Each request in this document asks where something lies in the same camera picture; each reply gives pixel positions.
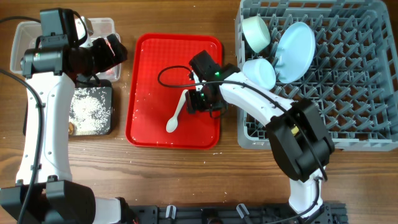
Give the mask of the brown food scrap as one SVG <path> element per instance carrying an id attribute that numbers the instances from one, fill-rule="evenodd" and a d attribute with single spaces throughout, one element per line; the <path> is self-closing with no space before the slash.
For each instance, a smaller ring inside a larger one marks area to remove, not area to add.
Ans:
<path id="1" fill-rule="evenodd" d="M 74 125 L 73 123 L 69 122 L 69 125 L 68 125 L 68 135 L 69 135 L 69 136 L 74 136 L 75 133 L 76 133 L 75 125 Z"/>

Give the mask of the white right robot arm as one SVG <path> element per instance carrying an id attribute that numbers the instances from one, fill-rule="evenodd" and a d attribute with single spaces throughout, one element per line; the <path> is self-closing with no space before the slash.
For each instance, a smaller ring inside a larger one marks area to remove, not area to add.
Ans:
<path id="1" fill-rule="evenodd" d="M 213 113 L 235 105 L 265 128 L 274 160 L 290 180 L 289 208 L 284 217 L 269 214 L 263 223 L 312 223 L 326 213 L 321 186 L 335 145 L 317 106 L 309 99 L 294 101 L 275 95 L 251 81 L 237 66 L 221 67 L 203 50 L 186 70 L 192 84 L 182 85 L 178 108 L 190 114 Z"/>

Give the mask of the green bowl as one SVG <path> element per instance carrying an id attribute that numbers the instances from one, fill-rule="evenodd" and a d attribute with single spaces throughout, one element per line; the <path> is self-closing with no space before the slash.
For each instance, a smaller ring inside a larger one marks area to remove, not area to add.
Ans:
<path id="1" fill-rule="evenodd" d="M 244 19 L 242 28 L 247 43 L 255 53 L 261 52 L 270 44 L 270 32 L 266 23 L 259 16 Z"/>

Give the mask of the small light blue bowl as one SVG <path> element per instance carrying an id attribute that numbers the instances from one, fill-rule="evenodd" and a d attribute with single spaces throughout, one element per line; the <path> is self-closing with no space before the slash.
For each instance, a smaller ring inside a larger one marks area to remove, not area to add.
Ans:
<path id="1" fill-rule="evenodd" d="M 271 63 L 264 58 L 246 61 L 243 64 L 243 73 L 250 81 L 266 90 L 271 90 L 275 86 L 275 70 Z"/>

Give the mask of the white plastic spoon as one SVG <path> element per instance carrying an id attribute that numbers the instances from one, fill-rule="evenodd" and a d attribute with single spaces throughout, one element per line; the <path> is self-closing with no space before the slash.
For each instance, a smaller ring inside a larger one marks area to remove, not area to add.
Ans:
<path id="1" fill-rule="evenodd" d="M 173 116 L 168 120 L 167 124 L 166 124 L 166 131 L 168 133 L 172 133 L 176 130 L 176 128 L 178 127 L 178 116 L 186 102 L 186 93 L 188 92 L 188 90 L 183 90 L 182 94 L 180 96 L 180 99 L 178 101 L 177 107 L 175 109 L 175 112 L 173 114 Z"/>

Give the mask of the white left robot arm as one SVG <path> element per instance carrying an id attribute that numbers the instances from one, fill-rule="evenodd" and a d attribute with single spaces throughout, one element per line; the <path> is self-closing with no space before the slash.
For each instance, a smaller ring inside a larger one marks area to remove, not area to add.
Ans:
<path id="1" fill-rule="evenodd" d="M 17 81 L 28 95 L 24 156 L 15 186 L 1 189 L 1 206 L 18 223 L 139 222 L 123 198 L 98 198 L 72 181 L 68 129 L 75 85 L 127 59 L 113 34 L 85 47 L 78 18 L 71 9 L 42 10 L 42 35 L 21 61 Z"/>

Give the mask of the large light blue plate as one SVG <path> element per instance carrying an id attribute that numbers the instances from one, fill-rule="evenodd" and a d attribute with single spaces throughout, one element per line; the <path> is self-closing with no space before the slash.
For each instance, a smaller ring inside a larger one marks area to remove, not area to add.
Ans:
<path id="1" fill-rule="evenodd" d="M 275 57 L 275 72 L 281 83 L 292 83 L 302 78 L 315 55 L 315 34 L 304 22 L 292 24 L 282 35 Z"/>

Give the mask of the white rice grains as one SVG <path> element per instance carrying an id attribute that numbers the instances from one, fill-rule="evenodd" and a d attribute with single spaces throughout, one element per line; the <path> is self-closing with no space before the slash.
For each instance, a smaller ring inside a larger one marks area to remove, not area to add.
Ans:
<path id="1" fill-rule="evenodd" d="M 75 125 L 74 136 L 96 136 L 111 130 L 111 87 L 76 88 L 70 107 L 69 122 Z"/>

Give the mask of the red snack wrapper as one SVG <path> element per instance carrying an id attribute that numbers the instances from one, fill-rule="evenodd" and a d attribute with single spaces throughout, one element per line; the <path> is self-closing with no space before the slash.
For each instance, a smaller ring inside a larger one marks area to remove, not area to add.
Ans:
<path id="1" fill-rule="evenodd" d="M 109 43 L 109 41 L 107 39 L 105 41 L 106 41 L 107 46 L 111 49 L 111 44 Z M 107 75 L 111 75 L 112 73 L 113 73 L 112 68 L 106 71 Z"/>

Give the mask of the yellow plastic cup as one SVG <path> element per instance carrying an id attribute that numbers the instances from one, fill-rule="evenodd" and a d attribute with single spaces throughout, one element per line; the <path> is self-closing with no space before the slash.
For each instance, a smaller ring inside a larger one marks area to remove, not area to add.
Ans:
<path id="1" fill-rule="evenodd" d="M 299 128 L 296 127 L 296 126 L 294 126 L 294 127 L 291 129 L 291 132 L 292 132 L 292 134 L 295 136 L 295 135 L 297 135 L 297 134 L 299 133 Z"/>

